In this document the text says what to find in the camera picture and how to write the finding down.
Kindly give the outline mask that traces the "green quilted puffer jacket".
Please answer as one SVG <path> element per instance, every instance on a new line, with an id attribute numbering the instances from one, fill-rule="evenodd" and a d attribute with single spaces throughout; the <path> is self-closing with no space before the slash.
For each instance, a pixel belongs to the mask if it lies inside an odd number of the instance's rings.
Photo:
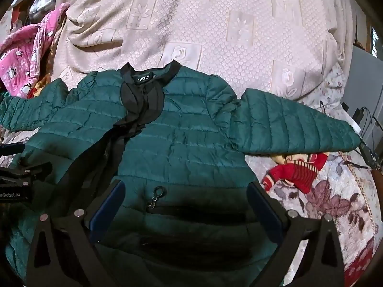
<path id="1" fill-rule="evenodd" d="M 161 69 L 94 71 L 31 99 L 1 99 L 1 126 L 33 131 L 12 160 L 51 163 L 34 199 L 4 219 L 4 254 L 27 278 L 41 215 L 71 216 L 114 181 L 122 203 L 94 245 L 118 286 L 249 286 L 276 246 L 246 197 L 247 155 L 351 151 L 345 121 L 173 61 Z"/>

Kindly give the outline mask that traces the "red orange yellow blanket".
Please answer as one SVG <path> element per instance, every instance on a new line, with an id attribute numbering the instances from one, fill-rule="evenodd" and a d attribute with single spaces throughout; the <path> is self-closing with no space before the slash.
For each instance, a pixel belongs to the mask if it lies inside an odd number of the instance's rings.
<path id="1" fill-rule="evenodd" d="M 283 181 L 295 186 L 303 194 L 309 193 L 328 156 L 328 152 L 273 155 L 271 158 L 276 162 L 276 166 L 268 170 L 262 180 L 265 191 L 271 190 L 274 184 Z"/>

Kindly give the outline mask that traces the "floral leaf bedspread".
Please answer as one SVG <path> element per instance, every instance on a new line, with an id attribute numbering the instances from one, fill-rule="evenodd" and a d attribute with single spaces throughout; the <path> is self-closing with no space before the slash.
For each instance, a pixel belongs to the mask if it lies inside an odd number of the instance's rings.
<path id="1" fill-rule="evenodd" d="M 347 120 L 341 107 L 347 77 L 339 63 L 322 83 L 299 100 L 336 119 Z M 246 156 L 246 162 L 261 180 L 276 166 L 270 157 Z M 380 201 L 370 168 L 359 151 L 331 152 L 312 183 L 310 193 L 303 194 L 285 182 L 278 182 L 268 192 L 285 209 L 301 216 L 335 218 L 345 264 L 345 286 L 353 286 L 361 278 L 382 240 Z"/>

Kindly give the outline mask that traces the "black power strip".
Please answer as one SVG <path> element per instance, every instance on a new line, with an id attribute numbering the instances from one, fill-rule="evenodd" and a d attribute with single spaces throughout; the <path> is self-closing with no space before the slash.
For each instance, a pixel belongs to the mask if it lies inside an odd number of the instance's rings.
<path id="1" fill-rule="evenodd" d="M 364 158 L 364 162 L 372 169 L 380 170 L 382 162 L 378 155 L 374 153 L 363 141 L 359 145 L 359 150 Z"/>

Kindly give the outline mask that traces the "pink penguin fleece garment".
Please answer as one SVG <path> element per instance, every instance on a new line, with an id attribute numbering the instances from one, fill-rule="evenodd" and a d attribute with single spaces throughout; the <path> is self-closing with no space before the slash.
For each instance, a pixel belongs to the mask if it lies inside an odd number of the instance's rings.
<path id="1" fill-rule="evenodd" d="M 26 99 L 39 81 L 41 61 L 50 48 L 69 3 L 44 15 L 39 23 L 21 27 L 1 44 L 1 87 Z"/>

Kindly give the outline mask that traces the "grey cabinet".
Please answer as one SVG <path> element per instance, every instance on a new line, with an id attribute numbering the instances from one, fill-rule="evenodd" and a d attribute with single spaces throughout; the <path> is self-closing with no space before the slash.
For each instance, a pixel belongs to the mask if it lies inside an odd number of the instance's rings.
<path id="1" fill-rule="evenodd" d="M 342 102 L 348 105 L 348 114 L 366 107 L 360 127 L 362 137 L 370 148 L 376 148 L 382 139 L 382 61 L 370 53 L 353 47 L 349 77 Z"/>

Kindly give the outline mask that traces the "silver plastic bag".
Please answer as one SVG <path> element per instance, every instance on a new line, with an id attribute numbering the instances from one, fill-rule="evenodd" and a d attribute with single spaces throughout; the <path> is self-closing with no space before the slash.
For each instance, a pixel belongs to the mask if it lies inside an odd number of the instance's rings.
<path id="1" fill-rule="evenodd" d="M 28 18 L 31 23 L 39 23 L 44 16 L 55 10 L 56 0 L 34 0 L 28 10 Z"/>

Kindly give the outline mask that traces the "beige embossed quilt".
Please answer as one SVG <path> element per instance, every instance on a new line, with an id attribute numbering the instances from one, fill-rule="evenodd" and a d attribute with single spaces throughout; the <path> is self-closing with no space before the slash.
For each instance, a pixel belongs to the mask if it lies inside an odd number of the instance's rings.
<path id="1" fill-rule="evenodd" d="M 350 0 L 57 0 L 67 2 L 53 77 L 171 61 L 316 107 L 344 95 L 353 52 Z"/>

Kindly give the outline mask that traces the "window with lattice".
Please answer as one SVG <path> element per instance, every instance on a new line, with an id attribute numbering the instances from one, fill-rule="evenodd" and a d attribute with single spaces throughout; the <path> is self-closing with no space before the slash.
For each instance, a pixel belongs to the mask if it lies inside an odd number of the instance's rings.
<path id="1" fill-rule="evenodd" d="M 379 38 L 376 30 L 372 27 L 371 28 L 371 54 L 379 59 L 383 60 L 383 46 L 382 46 L 382 40 Z"/>

